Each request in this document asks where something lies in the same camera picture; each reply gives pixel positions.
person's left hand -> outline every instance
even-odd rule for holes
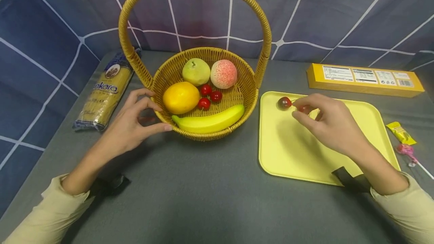
[[[97,152],[100,158],[103,157],[108,162],[116,156],[133,150],[151,135],[171,131],[173,127],[170,124],[161,122],[143,127],[138,121],[142,110],[147,108],[156,111],[162,110],[148,97],[137,101],[139,96],[153,96],[154,94],[154,92],[145,88],[131,91],[122,109],[89,152]]]

black wrist strap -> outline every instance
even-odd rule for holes
[[[352,192],[369,192],[371,189],[371,184],[363,174],[352,177],[345,167],[340,167],[333,171],[332,174],[341,181],[346,189]]]
[[[89,198],[93,196],[116,196],[120,194],[131,181],[125,175],[118,174],[111,181],[97,178],[90,187]]]

lollipop stick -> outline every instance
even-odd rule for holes
[[[422,164],[420,164],[419,161],[417,161],[417,164],[422,168],[423,171],[426,172],[426,174],[428,174],[429,177],[431,177],[431,179],[434,180],[434,176],[431,173],[429,173],[429,171],[427,169],[425,169],[425,167],[423,167]]]

orange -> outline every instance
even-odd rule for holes
[[[199,99],[199,90],[186,81],[173,84],[163,94],[163,103],[173,114],[189,112],[197,106]]]

pink lollipop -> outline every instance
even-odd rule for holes
[[[425,169],[425,167],[423,167],[422,164],[420,164],[420,162],[414,156],[414,149],[413,149],[413,147],[411,147],[408,144],[400,143],[396,147],[396,152],[400,153],[401,155],[409,156],[409,158],[411,159],[411,162],[408,165],[410,167],[414,167],[417,164],[417,165],[419,165],[422,168],[422,170],[424,172],[426,172],[426,174],[428,174],[429,177],[431,177],[431,179],[434,179],[434,176],[431,173],[429,173],[429,171],[427,169]]]

